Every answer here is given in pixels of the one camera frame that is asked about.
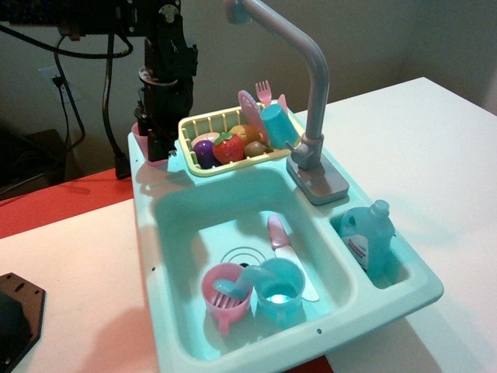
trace faucet base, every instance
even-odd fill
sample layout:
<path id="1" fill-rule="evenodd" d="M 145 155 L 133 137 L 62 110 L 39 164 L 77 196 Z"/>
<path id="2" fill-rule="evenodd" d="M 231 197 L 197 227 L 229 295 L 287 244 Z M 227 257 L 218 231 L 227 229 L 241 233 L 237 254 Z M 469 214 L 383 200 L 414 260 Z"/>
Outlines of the faucet base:
<path id="1" fill-rule="evenodd" d="M 349 183 L 332 163 L 321 154 L 320 164 L 313 169 L 301 169 L 290 156 L 287 171 L 314 205 L 327 204 L 346 197 Z"/>

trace play kitchen sink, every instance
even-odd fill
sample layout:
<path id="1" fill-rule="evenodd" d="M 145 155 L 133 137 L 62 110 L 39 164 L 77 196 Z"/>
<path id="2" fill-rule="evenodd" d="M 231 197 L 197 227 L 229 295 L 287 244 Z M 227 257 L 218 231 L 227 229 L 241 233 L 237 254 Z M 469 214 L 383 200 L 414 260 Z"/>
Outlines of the play kitchen sink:
<path id="1" fill-rule="evenodd" d="M 188 146 L 191 131 L 198 135 L 214 124 L 232 125 L 226 118 L 239 120 L 241 108 L 186 118 L 185 123 L 195 121 L 194 130 L 185 127 L 178 155 L 159 165 L 147 162 L 143 142 L 130 134 L 137 236 L 161 372 L 283 371 L 443 293 L 440 280 L 396 231 L 383 270 L 373 280 L 367 276 L 338 231 L 347 211 L 372 201 L 330 152 L 321 151 L 328 71 L 324 58 L 315 61 L 320 50 L 312 43 L 309 48 L 291 24 L 261 2 L 225 4 L 231 21 L 253 16 L 310 59 L 308 122 L 300 123 L 289 110 L 291 122 L 305 129 L 298 146 L 222 166 L 222 172 L 203 173 L 196 166 Z M 295 35 L 300 38 L 292 41 Z M 203 124 L 208 125 L 200 130 Z M 267 222 L 275 215 L 318 299 L 302 299 L 291 317 L 277 322 L 253 291 L 246 314 L 221 333 L 207 310 L 203 279 L 221 263 L 258 266 L 274 258 Z"/>

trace dish rack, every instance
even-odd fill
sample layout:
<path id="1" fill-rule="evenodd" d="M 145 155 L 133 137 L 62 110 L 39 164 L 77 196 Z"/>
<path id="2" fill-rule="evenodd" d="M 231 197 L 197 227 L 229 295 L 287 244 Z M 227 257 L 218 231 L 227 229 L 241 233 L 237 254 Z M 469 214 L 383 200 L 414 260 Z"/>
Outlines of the dish rack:
<path id="1" fill-rule="evenodd" d="M 304 129 L 300 126 L 294 114 L 288 110 L 288 117 L 299 134 L 300 137 L 304 133 Z M 247 157 L 238 162 L 230 162 L 227 165 L 213 167 L 212 169 L 202 169 L 200 167 L 196 154 L 193 151 L 192 140 L 202 134 L 209 132 L 228 132 L 234 126 L 239 124 L 247 124 L 247 120 L 243 115 L 240 106 L 231 109 L 219 110 L 212 113 L 205 113 L 195 117 L 188 117 L 179 122 L 179 145 L 185 157 L 188 170 L 195 176 L 208 177 L 226 173 L 235 169 L 242 169 L 247 166 L 255 165 L 256 163 L 281 159 L 290 154 L 288 149 L 276 149 L 273 152 L 257 155 L 256 157 Z"/>

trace bottle cap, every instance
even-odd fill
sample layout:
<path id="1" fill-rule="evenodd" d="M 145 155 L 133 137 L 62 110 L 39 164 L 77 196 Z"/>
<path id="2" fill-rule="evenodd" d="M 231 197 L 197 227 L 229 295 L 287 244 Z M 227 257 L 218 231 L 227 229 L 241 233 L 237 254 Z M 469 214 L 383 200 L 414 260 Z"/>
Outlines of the bottle cap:
<path id="1" fill-rule="evenodd" d="M 389 207 L 390 205 L 387 201 L 376 200 L 374 204 L 371 205 L 371 211 L 380 218 L 386 218 L 390 214 L 390 211 L 388 210 Z"/>

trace pink cup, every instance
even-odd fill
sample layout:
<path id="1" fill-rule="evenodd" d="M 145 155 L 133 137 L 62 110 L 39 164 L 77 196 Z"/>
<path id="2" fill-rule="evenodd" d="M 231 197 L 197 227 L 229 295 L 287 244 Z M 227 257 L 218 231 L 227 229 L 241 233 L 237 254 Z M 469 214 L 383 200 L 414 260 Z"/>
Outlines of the pink cup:
<path id="1" fill-rule="evenodd" d="M 236 263 L 221 263 L 210 268 L 202 279 L 202 296 L 207 306 L 207 311 L 210 315 L 219 321 L 219 333 L 227 336 L 230 333 L 230 324 L 240 321 L 247 314 L 250 306 L 250 296 L 252 290 L 248 293 L 247 298 L 230 309 L 222 309 L 213 304 L 213 300 L 217 294 L 213 283 L 220 278 L 236 281 L 242 274 L 243 267 Z"/>

